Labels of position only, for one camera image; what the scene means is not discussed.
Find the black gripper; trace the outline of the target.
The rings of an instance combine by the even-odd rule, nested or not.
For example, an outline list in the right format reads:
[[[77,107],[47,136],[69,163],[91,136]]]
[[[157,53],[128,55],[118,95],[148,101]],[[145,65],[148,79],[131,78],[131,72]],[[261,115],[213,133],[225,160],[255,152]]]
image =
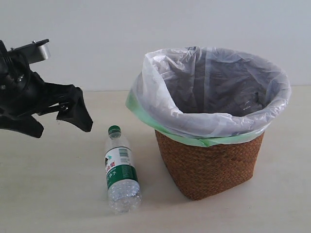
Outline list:
[[[24,55],[11,57],[10,50],[0,43],[0,129],[40,138],[44,127],[32,115],[58,112],[57,120],[90,132],[93,120],[82,90],[45,82]]]

